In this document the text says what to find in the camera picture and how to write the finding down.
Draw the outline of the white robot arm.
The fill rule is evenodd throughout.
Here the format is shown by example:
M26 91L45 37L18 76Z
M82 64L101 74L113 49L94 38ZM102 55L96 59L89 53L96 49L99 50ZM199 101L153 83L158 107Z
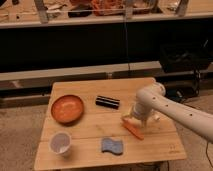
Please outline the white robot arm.
M165 93L165 87L158 82L139 89L131 115L146 121L153 110L161 112L213 143L213 114L174 102Z

